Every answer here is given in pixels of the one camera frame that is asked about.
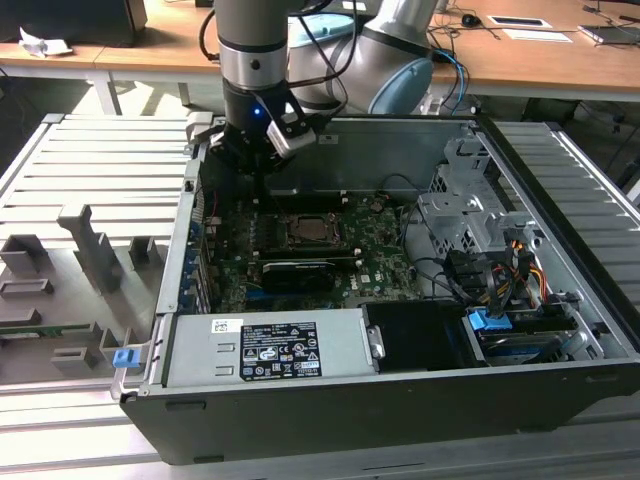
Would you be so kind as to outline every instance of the motherboard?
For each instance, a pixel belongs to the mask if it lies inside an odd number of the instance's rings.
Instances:
[[[404,206],[388,196],[237,202],[209,243],[214,311],[356,308],[421,298],[400,242]]]

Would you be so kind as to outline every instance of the blue cable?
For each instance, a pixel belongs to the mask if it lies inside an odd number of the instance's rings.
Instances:
[[[462,102],[462,96],[464,94],[464,72],[462,71],[462,66],[455,58],[453,58],[451,55],[449,55],[447,52],[443,50],[436,50],[436,51],[440,55],[445,57],[447,60],[449,60],[451,64],[457,68],[458,75],[460,76],[460,92],[458,93],[458,102],[456,103],[455,108],[451,112],[451,115],[455,115],[456,110],[458,109],[458,105],[460,105],[460,102]]]

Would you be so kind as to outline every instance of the power supply label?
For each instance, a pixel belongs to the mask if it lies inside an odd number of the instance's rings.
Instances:
[[[244,381],[321,376],[315,322],[242,327],[240,377]]]

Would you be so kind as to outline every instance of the wooden table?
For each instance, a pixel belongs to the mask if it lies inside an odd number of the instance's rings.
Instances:
[[[539,17],[551,30],[567,30],[572,43],[512,40],[501,30],[493,33],[459,26],[462,12],[450,9],[436,15],[432,27],[453,26],[459,60],[471,74],[468,93],[517,97],[565,98],[640,102],[640,50],[633,47],[595,47],[580,24],[606,21],[584,12],[588,0],[458,0],[462,9],[474,10],[485,26],[495,27],[486,15]],[[146,0],[147,30],[136,48],[74,47],[75,55],[38,59],[17,45],[0,44],[0,67],[8,75],[49,78],[82,78],[95,83],[105,113],[120,113],[113,87],[117,80],[175,82],[183,104],[189,103],[187,84],[210,84],[220,67],[208,62],[198,47],[198,30],[206,9],[196,9],[192,0],[167,3]],[[614,20],[620,14],[640,17],[640,7],[601,3],[603,13]],[[444,46],[449,38],[434,32]],[[215,22],[211,22],[208,48],[218,51]],[[444,91],[455,79],[451,65],[437,65],[432,90]]]
[[[502,30],[473,30],[459,26],[462,12],[436,15],[432,26],[452,24],[460,33],[454,39],[458,59],[471,74],[470,93],[576,100],[640,101],[640,49],[595,46],[578,25],[605,25],[606,20],[582,10],[596,2],[579,0],[458,0],[472,9],[487,28],[497,27],[487,15],[541,18],[552,28],[566,31],[572,43],[512,40]],[[640,6],[601,3],[602,12],[617,20],[620,14],[640,17]],[[444,48],[449,38],[434,32]],[[436,70],[434,83],[450,82],[450,66]]]

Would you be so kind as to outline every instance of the blue drive bracket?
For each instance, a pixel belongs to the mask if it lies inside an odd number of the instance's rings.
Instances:
[[[113,356],[113,366],[115,368],[139,368],[143,362],[141,348],[121,348],[116,350]]]
[[[490,317],[485,308],[469,314],[469,322],[475,332],[478,330],[511,330],[513,328],[513,324],[506,314],[501,317]]]

